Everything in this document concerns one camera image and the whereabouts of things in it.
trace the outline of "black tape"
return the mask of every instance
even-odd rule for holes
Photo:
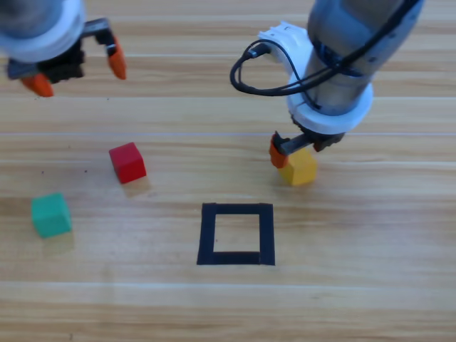
[[[259,252],[214,252],[217,215],[259,215]],[[272,204],[203,203],[198,265],[274,266],[274,207]]]

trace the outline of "gray robot arm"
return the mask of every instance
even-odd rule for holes
[[[44,97],[52,84],[84,76],[83,38],[104,45],[108,63],[126,79],[122,48],[107,19],[85,22],[83,0],[0,0],[0,48],[9,57],[9,79]]]
[[[316,0],[307,30],[282,22],[260,32],[234,65],[232,85],[262,96],[286,96],[293,122],[304,133],[282,139],[289,155],[313,145],[318,152],[341,141],[368,114],[375,73],[400,48],[416,25],[425,0]],[[243,62],[262,55],[282,63],[289,84],[256,89],[237,79]]]

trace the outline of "black cable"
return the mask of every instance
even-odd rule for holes
[[[404,0],[403,4],[399,7],[399,9],[388,19],[386,24],[380,29],[380,31],[375,34],[363,47],[359,48],[358,50],[354,51],[351,53],[349,56],[346,56],[335,68],[323,68],[316,73],[306,77],[305,79],[300,79],[299,75],[296,72],[296,69],[294,68],[294,64],[291,61],[288,53],[285,51],[284,48],[282,48],[279,44],[269,41],[269,40],[264,40],[260,39],[258,41],[255,41],[254,43],[250,44],[244,53],[242,54],[241,58],[234,64],[231,72],[230,72],[230,81],[231,84],[233,85],[234,88],[236,88],[238,91],[241,91],[243,93],[248,93],[252,95],[260,95],[260,96],[288,96],[288,95],[293,95],[297,93],[305,93],[306,91],[319,86],[323,82],[326,82],[327,80],[331,79],[335,75],[339,74],[344,68],[350,66],[352,63],[356,62],[359,58],[364,56],[369,50],[372,49],[379,41],[381,41],[385,36],[387,36],[391,31],[397,28],[397,26],[400,25],[404,17],[407,15],[407,13],[419,2],[419,0]],[[284,85],[282,87],[278,88],[271,88],[271,89],[256,89],[254,87],[248,86],[245,83],[243,83],[240,78],[241,78],[241,72],[240,70],[242,69],[242,64],[245,61],[248,61],[249,59],[256,58],[258,56],[253,56],[249,54],[249,51],[252,49],[252,46],[258,44],[258,43],[272,43],[275,46],[279,47],[279,49],[284,53],[284,55],[287,57],[289,60],[291,67],[294,70],[295,76],[297,78],[297,81],[294,83],[290,83],[288,85]],[[236,80],[236,71],[239,71],[239,82]],[[316,76],[325,73],[322,75],[320,78],[310,81],[308,83],[303,84],[304,82],[315,78]]]

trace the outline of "red cube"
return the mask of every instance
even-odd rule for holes
[[[143,157],[135,143],[113,148],[109,155],[120,183],[132,182],[147,175]]]

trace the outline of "wood grain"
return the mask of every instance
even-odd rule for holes
[[[267,152],[275,130],[298,132],[284,99],[240,94],[228,72],[312,4],[90,0],[128,81],[93,42],[55,98],[2,76],[0,341],[456,341],[456,4],[427,2],[369,116],[290,188]],[[286,80],[265,61],[245,78]],[[120,186],[108,151],[130,141],[149,175]],[[30,205],[50,192],[74,232],[44,241]],[[273,203],[277,265],[197,266],[203,202]],[[251,217],[217,226],[219,250],[257,248]]]

